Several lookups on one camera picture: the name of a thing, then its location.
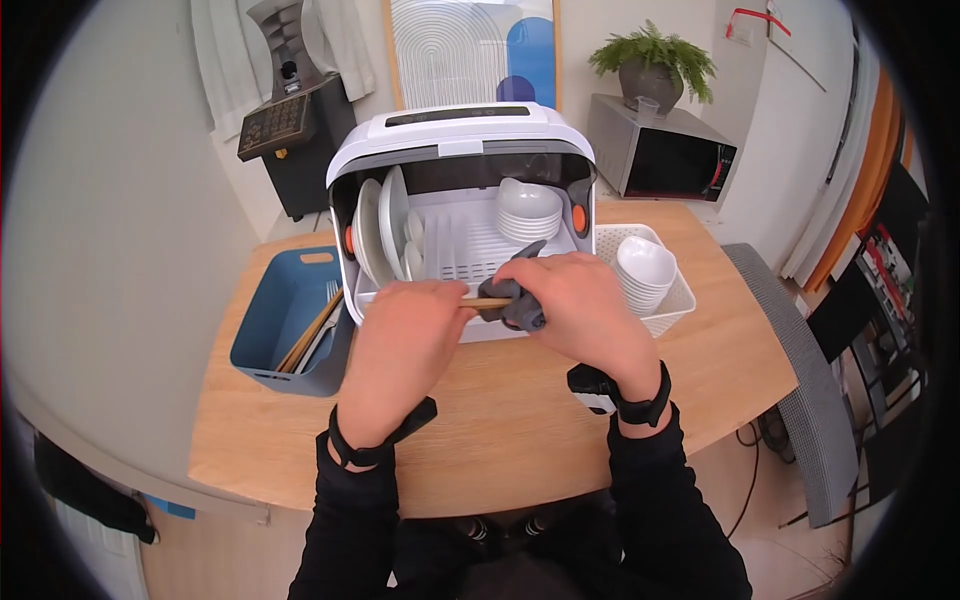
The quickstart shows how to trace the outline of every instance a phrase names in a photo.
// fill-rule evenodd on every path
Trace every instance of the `gray pot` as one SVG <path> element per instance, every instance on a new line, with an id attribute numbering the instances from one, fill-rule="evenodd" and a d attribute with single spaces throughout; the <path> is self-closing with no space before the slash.
<path id="1" fill-rule="evenodd" d="M 620 89 L 623 91 L 623 104 L 636 110 L 636 97 L 646 96 L 660 103 L 658 114 L 673 110 L 684 91 L 677 90 L 670 80 L 670 69 L 665 64 L 650 63 L 641 58 L 626 59 L 617 72 L 620 77 Z"/>

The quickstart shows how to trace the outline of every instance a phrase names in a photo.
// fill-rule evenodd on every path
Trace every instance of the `blue plastic basket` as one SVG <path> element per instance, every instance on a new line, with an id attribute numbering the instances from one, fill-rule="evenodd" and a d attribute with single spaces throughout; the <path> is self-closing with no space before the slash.
<path id="1" fill-rule="evenodd" d="M 327 262 L 305 261 L 307 257 Z M 332 396 L 340 389 L 353 338 L 353 318 L 344 306 L 301 374 L 276 372 L 287 351 L 326 306 L 326 283 L 340 277 L 335 246 L 288 250 L 270 261 L 253 294 L 230 350 L 230 364 L 272 390 Z"/>

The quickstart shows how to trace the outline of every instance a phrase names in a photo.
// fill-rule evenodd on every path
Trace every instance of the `gray cloth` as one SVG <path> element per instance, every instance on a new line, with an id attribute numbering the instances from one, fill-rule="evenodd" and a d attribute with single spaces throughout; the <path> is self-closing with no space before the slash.
<path id="1" fill-rule="evenodd" d="M 514 254 L 513 258 L 533 258 L 540 254 L 546 240 L 539 240 Z M 510 304 L 504 308 L 488 308 L 481 310 L 480 317 L 487 322 L 499 319 L 504 325 L 514 331 L 539 331 L 546 325 L 543 308 L 534 295 L 520 286 L 513 279 L 501 279 L 495 285 L 493 277 L 489 277 L 477 288 L 480 298 L 512 298 Z"/>

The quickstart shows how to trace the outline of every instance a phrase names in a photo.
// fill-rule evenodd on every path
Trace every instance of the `potted plant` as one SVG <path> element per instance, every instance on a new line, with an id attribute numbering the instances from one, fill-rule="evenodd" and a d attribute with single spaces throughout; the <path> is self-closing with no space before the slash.
<path id="1" fill-rule="evenodd" d="M 660 103 L 659 114 L 673 109 L 684 93 L 684 83 L 702 104 L 713 103 L 707 77 L 716 77 L 716 65 L 702 48 L 677 34 L 664 37 L 647 19 L 646 28 L 627 36 L 613 35 L 607 45 L 590 55 L 597 75 L 617 71 L 623 102 L 636 110 L 636 97 L 646 96 Z"/>

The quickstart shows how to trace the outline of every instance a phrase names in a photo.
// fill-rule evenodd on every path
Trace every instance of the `wrist strap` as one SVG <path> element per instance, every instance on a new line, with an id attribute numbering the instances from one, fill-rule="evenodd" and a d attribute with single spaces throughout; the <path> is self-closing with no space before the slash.
<path id="1" fill-rule="evenodd" d="M 566 386 L 596 414 L 608 414 L 615 408 L 625 423 L 646 423 L 656 427 L 670 399 L 671 383 L 670 373 L 663 361 L 660 361 L 660 388 L 657 395 L 650 400 L 628 402 L 620 394 L 616 381 L 609 375 L 581 363 L 566 372 Z"/>
<path id="2" fill-rule="evenodd" d="M 330 442 L 333 448 L 340 455 L 340 466 L 346 467 L 347 463 L 353 463 L 357 467 L 373 467 L 390 457 L 394 451 L 394 445 L 407 438 L 428 422 L 437 417 L 437 402 L 430 396 L 426 396 L 420 401 L 407 418 L 403 420 L 400 427 L 394 430 L 383 444 L 375 448 L 352 448 L 344 440 L 340 433 L 340 425 L 337 423 L 337 407 L 334 406 L 330 411 L 330 422 L 327 428 L 327 435 L 330 436 Z"/>

